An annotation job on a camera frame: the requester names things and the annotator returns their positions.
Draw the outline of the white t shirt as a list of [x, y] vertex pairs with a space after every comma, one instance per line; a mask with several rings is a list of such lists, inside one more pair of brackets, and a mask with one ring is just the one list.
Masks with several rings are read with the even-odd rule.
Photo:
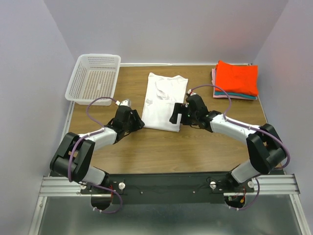
[[179, 123], [172, 124], [175, 103], [183, 103], [188, 79], [177, 75], [167, 77], [149, 73], [146, 96], [141, 119], [144, 127], [162, 131], [178, 132]]

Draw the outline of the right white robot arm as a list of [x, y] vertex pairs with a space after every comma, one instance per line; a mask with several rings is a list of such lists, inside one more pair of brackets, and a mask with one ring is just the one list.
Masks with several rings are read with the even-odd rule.
[[185, 103], [174, 104], [169, 121], [172, 124], [195, 125], [210, 133], [224, 134], [247, 146], [249, 159], [222, 179], [222, 186], [231, 192], [240, 189], [244, 182], [253, 177], [269, 174], [290, 157], [272, 125], [249, 125], [221, 112], [209, 111], [202, 98], [195, 93], [188, 95]]

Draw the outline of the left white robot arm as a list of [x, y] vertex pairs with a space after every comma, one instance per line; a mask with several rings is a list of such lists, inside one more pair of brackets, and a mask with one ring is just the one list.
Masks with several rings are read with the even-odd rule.
[[90, 183], [97, 193], [104, 193], [110, 184], [109, 173], [91, 166], [94, 151], [118, 143], [143, 126], [137, 110], [120, 105], [115, 117], [99, 130], [80, 135], [72, 132], [65, 134], [49, 168], [71, 182]]

